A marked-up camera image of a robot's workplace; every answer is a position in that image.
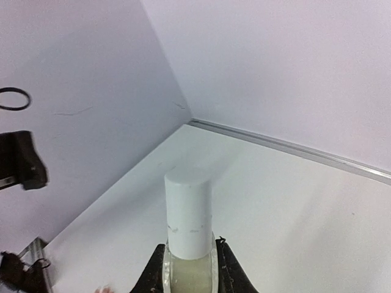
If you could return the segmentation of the mannequin hand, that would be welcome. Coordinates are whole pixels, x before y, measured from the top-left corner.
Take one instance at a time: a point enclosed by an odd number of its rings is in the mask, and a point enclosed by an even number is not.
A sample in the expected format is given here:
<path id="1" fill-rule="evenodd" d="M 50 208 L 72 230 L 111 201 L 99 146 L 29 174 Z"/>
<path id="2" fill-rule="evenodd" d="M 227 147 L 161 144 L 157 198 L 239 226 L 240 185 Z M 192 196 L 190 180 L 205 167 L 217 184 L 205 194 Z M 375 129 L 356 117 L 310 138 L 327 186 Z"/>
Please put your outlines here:
<path id="1" fill-rule="evenodd" d="M 103 287 L 99 287 L 97 288 L 94 293 L 114 293 L 114 291 L 112 290 L 112 288 L 110 286 L 103 286 Z"/>

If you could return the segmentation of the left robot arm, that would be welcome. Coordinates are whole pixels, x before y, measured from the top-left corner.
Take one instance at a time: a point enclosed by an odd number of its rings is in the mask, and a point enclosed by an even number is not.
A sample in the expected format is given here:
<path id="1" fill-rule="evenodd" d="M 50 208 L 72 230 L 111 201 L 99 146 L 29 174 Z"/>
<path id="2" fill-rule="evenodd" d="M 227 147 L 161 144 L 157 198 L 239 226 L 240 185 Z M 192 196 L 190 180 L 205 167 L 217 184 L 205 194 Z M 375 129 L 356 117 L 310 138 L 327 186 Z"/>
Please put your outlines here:
<path id="1" fill-rule="evenodd" d="M 34 146 L 30 131 L 1 134 L 1 189 L 21 185 L 24 190 L 44 188 L 47 169 Z"/>

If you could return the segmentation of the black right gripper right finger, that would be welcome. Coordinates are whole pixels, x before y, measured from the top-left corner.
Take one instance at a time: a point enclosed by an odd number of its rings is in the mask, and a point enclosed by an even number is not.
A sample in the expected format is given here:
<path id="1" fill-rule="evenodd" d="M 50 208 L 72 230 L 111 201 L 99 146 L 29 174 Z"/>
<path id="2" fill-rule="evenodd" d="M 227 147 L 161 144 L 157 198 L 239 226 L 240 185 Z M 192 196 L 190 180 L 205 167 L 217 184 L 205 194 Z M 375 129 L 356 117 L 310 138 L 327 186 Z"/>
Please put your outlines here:
<path id="1" fill-rule="evenodd" d="M 250 282 L 226 239 L 216 239 L 218 259 L 218 293 L 258 293 Z"/>

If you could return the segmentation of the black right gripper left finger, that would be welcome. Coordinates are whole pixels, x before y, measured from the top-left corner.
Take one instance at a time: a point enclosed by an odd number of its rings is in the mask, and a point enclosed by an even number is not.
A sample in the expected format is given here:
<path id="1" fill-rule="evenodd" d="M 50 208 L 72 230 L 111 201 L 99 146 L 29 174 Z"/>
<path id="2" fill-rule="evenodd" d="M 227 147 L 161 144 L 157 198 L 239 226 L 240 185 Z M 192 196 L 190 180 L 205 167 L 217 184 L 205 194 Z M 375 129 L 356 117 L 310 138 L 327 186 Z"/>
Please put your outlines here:
<path id="1" fill-rule="evenodd" d="M 163 293 L 163 259 L 166 245 L 158 244 L 130 293 Z"/>

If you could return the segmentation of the clear nail polish bottle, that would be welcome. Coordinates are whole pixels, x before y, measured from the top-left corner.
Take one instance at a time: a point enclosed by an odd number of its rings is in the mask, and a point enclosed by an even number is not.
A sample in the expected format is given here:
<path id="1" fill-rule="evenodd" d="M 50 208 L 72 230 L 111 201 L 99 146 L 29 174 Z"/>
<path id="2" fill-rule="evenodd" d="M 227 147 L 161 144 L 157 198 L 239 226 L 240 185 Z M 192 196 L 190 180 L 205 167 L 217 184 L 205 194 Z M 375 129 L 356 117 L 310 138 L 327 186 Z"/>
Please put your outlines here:
<path id="1" fill-rule="evenodd" d="M 212 237 L 211 252 L 194 260 L 174 256 L 166 244 L 161 272 L 164 292 L 218 293 L 219 261 L 215 237 Z"/>

